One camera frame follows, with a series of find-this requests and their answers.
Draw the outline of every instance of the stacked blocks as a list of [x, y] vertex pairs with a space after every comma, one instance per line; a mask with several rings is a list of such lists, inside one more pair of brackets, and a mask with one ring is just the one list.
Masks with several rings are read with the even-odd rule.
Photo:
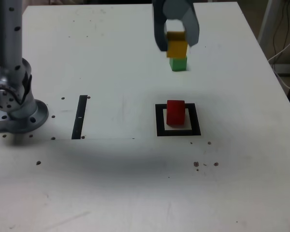
[[167, 57], [170, 58], [172, 71], [185, 71], [187, 69], [187, 46], [185, 32], [169, 31]]

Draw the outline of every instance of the table surface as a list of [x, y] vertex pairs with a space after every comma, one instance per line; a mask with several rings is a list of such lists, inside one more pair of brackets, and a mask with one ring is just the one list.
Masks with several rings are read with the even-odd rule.
[[[23, 57], [50, 117], [0, 134], [0, 232], [290, 232], [288, 99], [237, 3], [195, 10], [200, 41], [176, 73], [151, 5], [25, 11]], [[79, 95], [86, 138], [71, 140]], [[170, 99], [195, 103], [201, 136], [156, 136]]]

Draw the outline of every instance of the wire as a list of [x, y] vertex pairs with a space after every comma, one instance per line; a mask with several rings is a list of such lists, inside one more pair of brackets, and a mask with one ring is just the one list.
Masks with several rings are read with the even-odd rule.
[[[286, 1], [284, 2], [283, 6], [282, 6], [281, 19], [280, 19], [280, 21], [279, 21], [279, 23], [278, 23], [278, 25], [277, 25], [277, 28], [276, 28], [276, 30], [275, 30], [275, 33], [274, 33], [274, 35], [273, 35], [273, 47], [274, 47], [275, 55], [276, 55], [275, 37], [276, 37], [276, 34], [277, 34], [277, 32], [278, 32], [278, 29], [279, 29], [279, 27], [280, 27], [280, 25], [281, 25], [283, 19], [284, 19], [285, 5], [286, 5]], [[273, 62], [273, 64], [272, 64], [272, 68], [274, 67], [274, 70], [275, 70], [275, 62], [276, 62], [276, 60], [275, 60], [275, 61]]]
[[[289, 19], [289, 5], [290, 5], [290, 0], [288, 1], [287, 7], [286, 7], [286, 12], [287, 12], [287, 24], [288, 24], [288, 29], [287, 29], [287, 34], [286, 34], [286, 38], [285, 38], [285, 42], [284, 42], [284, 46], [282, 49], [284, 49], [286, 47], [286, 43], [287, 43], [287, 39], [288, 39], [288, 35], [289, 35], [289, 30], [290, 30], [290, 19]], [[276, 62], [279, 60], [279, 58], [281, 57], [282, 53], [280, 53], [280, 55], [274, 60], [273, 64], [274, 64], [274, 69], [275, 69], [275, 64]]]
[[290, 43], [288, 44], [287, 47], [285, 47], [284, 49], [282, 49], [280, 52], [278, 52], [275, 56], [273, 56], [272, 58], [269, 58], [268, 61], [272, 60], [273, 58], [277, 57], [280, 53], [282, 53], [283, 51], [285, 51], [288, 47], [290, 46]]
[[276, 73], [276, 71], [274, 70], [274, 69], [272, 69], [273, 70], [273, 72], [275, 73], [275, 75], [279, 78], [279, 80], [281, 81], [281, 83], [285, 86], [285, 87], [287, 87], [288, 89], [290, 89], [290, 87], [289, 86], [287, 86], [287, 84], [281, 79], [281, 77]]

